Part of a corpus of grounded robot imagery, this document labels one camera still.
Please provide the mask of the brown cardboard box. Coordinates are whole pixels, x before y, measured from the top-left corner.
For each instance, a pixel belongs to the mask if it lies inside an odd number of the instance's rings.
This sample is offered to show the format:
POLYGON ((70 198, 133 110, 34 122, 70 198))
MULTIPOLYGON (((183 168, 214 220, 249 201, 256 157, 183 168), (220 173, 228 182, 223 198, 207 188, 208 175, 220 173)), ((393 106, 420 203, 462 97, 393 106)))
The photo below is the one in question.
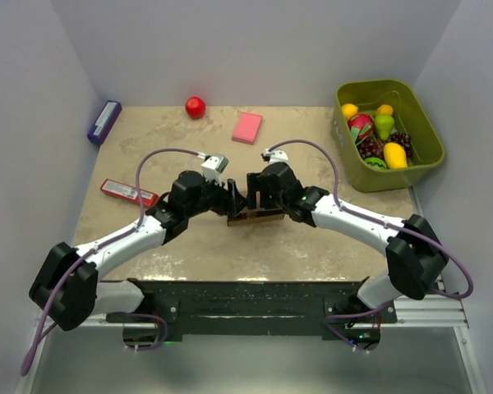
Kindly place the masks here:
POLYGON ((275 222, 285 218, 285 213, 282 210, 261 207, 262 198, 259 191, 255 193, 255 196, 256 206, 254 208, 244 208, 236 217, 227 217, 228 227, 275 222))

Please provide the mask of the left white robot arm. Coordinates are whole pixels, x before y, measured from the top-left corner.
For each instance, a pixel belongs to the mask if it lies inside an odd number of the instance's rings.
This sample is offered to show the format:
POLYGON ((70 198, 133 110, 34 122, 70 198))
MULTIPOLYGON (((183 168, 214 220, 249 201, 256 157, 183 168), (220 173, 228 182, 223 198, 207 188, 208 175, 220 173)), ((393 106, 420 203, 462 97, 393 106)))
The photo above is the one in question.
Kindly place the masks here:
POLYGON ((234 217, 246 206, 247 198, 234 180, 220 183, 199 172, 181 172, 171 190, 129 225, 87 244, 55 245, 29 298, 62 330, 70 331, 93 314, 98 283, 115 268, 169 243, 188 228, 190 218, 208 211, 234 217))

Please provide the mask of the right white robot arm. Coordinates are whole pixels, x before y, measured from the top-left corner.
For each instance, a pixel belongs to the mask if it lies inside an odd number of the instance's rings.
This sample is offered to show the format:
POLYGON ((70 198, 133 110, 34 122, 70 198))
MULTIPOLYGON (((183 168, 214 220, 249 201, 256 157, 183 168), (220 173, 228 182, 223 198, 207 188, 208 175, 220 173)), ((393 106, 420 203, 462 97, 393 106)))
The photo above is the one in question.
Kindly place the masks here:
POLYGON ((400 296, 424 299, 449 261, 419 215, 403 220, 337 201, 327 190, 303 186, 286 163, 270 164, 256 177, 270 203, 294 222, 341 233, 385 256, 387 269, 364 280, 342 310, 358 322, 369 322, 379 307, 400 296))

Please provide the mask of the red rectangular box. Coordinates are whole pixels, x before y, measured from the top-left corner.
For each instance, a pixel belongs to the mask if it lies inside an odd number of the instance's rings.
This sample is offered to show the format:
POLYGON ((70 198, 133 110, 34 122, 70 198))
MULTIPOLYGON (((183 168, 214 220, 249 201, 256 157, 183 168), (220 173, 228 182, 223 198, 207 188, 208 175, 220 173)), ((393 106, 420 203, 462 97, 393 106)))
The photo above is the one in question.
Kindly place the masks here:
MULTIPOLYGON (((137 190, 134 186, 130 186, 119 181, 106 179, 100 186, 99 190, 110 197, 127 201, 134 205, 139 205, 137 190)), ((150 208, 159 201, 159 195, 147 190, 141 191, 141 198, 145 208, 150 208)))

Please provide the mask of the purple rectangular box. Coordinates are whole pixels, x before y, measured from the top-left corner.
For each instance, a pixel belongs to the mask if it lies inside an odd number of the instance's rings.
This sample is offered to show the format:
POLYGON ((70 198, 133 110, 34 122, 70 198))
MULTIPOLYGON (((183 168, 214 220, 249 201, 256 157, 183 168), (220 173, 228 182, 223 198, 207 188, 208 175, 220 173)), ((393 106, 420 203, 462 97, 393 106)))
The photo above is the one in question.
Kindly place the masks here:
POLYGON ((122 105, 118 101, 107 101, 87 132, 88 140, 96 146, 102 145, 121 111, 122 105))

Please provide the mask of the pink sticky note pad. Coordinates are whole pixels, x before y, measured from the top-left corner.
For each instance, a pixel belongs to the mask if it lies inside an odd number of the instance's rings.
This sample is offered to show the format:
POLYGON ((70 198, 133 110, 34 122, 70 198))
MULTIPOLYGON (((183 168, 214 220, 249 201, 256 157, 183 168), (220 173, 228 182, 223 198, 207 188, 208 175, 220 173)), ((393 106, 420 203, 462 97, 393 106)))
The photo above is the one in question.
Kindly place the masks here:
POLYGON ((242 112, 232 134, 232 141, 253 145, 263 117, 250 112, 242 112))

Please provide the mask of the red apple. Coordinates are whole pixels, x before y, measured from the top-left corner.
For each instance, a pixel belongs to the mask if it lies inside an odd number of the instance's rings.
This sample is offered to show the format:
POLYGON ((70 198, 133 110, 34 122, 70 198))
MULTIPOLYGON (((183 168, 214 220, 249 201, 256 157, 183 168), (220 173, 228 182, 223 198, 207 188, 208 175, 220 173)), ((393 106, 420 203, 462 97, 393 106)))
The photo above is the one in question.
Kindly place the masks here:
POLYGON ((185 102, 185 111, 189 118, 200 119, 205 115, 205 101, 197 96, 192 96, 185 102))

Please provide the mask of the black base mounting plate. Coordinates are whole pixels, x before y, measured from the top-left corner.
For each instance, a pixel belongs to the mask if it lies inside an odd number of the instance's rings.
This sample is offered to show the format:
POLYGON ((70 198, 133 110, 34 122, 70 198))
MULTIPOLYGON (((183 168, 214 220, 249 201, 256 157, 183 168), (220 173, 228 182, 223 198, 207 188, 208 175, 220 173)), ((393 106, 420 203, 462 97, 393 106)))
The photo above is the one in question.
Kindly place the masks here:
POLYGON ((336 338, 370 350, 380 330, 396 323, 394 305, 363 317, 359 282, 173 282, 132 280, 144 299, 130 315, 112 312, 127 344, 148 344, 153 335, 181 341, 188 335, 307 336, 336 338))

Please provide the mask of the yellow lemon left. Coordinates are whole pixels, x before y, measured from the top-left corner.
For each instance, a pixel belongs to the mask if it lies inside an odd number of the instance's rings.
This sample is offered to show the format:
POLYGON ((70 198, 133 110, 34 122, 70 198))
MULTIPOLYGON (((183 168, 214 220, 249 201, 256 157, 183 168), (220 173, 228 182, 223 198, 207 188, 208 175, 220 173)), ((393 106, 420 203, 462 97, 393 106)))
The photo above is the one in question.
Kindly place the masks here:
POLYGON ((341 106, 343 117, 346 121, 349 121, 352 117, 356 116, 359 112, 358 106, 352 103, 346 103, 341 106))

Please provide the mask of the red green dragon fruit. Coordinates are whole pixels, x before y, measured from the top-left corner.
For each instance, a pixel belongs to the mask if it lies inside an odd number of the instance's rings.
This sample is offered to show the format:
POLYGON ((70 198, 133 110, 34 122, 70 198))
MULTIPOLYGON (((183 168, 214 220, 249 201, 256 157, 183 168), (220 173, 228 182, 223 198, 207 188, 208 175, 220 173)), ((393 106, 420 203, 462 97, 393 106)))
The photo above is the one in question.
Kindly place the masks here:
POLYGON ((370 115, 357 113, 347 121, 350 136, 356 145, 374 133, 374 122, 370 115))

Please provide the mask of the dark purple grapes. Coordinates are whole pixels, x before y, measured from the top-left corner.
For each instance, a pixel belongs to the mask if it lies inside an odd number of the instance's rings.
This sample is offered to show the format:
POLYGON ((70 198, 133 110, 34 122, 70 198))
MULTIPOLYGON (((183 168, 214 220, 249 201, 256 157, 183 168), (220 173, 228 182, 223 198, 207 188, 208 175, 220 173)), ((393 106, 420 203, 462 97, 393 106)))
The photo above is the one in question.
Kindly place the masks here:
POLYGON ((406 133, 400 133, 398 131, 391 133, 386 141, 382 141, 377 139, 374 135, 371 135, 357 146, 357 150, 362 159, 377 157, 384 160, 383 148, 384 145, 389 142, 395 142, 402 145, 406 152, 407 158, 412 157, 411 137, 406 133))

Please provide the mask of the green round toy fruit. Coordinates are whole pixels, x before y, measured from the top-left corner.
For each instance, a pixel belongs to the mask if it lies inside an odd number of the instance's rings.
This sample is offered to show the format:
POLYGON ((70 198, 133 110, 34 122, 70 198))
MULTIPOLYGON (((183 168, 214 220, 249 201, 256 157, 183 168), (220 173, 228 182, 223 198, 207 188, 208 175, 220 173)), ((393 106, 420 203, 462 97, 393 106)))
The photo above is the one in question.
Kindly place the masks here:
POLYGON ((381 158, 369 157, 369 158, 365 158, 364 162, 366 165, 373 167, 375 169, 380 169, 380 170, 387 170, 388 169, 385 161, 381 158))

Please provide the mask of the green pear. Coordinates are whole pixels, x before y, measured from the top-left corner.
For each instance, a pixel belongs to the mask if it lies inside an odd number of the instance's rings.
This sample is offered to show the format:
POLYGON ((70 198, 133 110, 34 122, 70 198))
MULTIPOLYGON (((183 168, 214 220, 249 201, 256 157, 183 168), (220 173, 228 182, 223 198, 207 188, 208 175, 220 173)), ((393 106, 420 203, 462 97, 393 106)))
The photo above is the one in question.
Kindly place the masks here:
POLYGON ((390 115, 376 115, 374 119, 374 129, 378 138, 386 141, 394 129, 394 118, 390 115))

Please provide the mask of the yellow mango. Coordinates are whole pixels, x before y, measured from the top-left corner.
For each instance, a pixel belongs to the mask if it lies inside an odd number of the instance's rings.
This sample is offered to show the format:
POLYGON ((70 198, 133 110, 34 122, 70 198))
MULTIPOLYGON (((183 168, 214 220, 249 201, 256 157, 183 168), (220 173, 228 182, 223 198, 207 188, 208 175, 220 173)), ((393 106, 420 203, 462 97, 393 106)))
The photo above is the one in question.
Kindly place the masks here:
POLYGON ((383 148, 385 163, 389 169, 403 169, 408 167, 406 152, 402 145, 389 142, 383 148))

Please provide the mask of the orange fruit right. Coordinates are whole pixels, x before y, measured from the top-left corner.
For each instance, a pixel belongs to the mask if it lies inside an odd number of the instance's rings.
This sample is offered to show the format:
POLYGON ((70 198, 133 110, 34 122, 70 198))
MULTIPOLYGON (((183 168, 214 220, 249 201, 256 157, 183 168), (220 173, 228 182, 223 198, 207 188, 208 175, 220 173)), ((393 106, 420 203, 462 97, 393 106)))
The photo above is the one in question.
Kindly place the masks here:
POLYGON ((390 117, 392 117, 393 115, 394 115, 394 108, 391 105, 381 104, 376 109, 376 116, 390 116, 390 117))

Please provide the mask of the olive green plastic bin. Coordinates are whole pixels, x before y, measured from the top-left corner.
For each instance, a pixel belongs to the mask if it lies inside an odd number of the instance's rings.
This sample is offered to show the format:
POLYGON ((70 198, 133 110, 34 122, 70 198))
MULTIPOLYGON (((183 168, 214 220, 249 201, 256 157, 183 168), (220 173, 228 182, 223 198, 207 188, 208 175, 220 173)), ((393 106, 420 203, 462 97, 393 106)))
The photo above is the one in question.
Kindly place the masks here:
POLYGON ((348 182, 361 192, 413 186, 445 159, 417 97, 398 80, 341 85, 332 130, 348 182))

